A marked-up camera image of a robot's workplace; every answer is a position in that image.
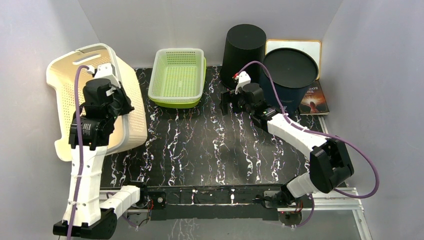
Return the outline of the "cream perforated laundry basket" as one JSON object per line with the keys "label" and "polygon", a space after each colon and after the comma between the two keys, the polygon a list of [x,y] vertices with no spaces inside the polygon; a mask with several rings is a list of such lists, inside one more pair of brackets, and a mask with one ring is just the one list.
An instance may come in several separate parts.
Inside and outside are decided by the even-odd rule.
{"label": "cream perforated laundry basket", "polygon": [[76,111],[75,76],[80,65],[97,68],[112,64],[115,75],[131,100],[134,110],[119,116],[114,131],[109,137],[107,154],[116,154],[143,145],[148,137],[145,106],[135,70],[119,58],[115,51],[104,43],[81,47],[53,60],[46,69],[46,83],[55,90],[61,138],[54,142],[58,158],[64,162],[72,160],[69,144],[70,126]]}

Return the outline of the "black ribbed bucket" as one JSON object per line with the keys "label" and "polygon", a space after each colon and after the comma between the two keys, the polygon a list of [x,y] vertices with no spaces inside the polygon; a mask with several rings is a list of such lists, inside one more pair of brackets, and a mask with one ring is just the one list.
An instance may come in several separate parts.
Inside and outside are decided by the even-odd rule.
{"label": "black ribbed bucket", "polygon": [[266,33],[253,24],[238,24],[228,30],[219,74],[225,87],[235,89],[237,83],[233,76],[246,64],[263,61],[266,41]]}

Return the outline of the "large dark blue bucket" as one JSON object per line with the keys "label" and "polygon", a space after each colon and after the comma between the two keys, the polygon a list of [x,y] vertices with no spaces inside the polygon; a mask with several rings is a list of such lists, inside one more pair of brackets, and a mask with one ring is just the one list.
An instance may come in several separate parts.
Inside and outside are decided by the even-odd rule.
{"label": "large dark blue bucket", "polygon": [[319,69],[308,54],[294,48],[278,48],[264,57],[278,99],[289,115],[294,115]]}

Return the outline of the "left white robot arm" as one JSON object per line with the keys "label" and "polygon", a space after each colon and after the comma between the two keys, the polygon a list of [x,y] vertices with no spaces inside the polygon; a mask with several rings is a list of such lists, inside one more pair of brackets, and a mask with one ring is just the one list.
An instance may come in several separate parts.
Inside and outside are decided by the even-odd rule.
{"label": "left white robot arm", "polygon": [[110,135],[119,116],[134,110],[125,91],[109,79],[89,80],[82,89],[85,101],[76,105],[69,143],[72,155],[69,197],[62,220],[53,225],[56,236],[108,240],[117,220],[132,205],[144,208],[149,194],[137,186],[123,186],[100,200],[101,176]]}

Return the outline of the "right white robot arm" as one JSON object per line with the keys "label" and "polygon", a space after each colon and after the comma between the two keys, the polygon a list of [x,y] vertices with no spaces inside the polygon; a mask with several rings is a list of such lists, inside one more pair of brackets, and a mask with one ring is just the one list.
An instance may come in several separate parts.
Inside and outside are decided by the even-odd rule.
{"label": "right white robot arm", "polygon": [[309,161],[309,171],[292,178],[273,196],[261,196],[265,202],[295,207],[302,196],[329,193],[354,174],[354,167],[344,142],[292,121],[287,113],[269,105],[257,83],[221,93],[220,109],[224,115],[232,106],[233,113],[245,112],[252,123],[265,132],[295,147]]}

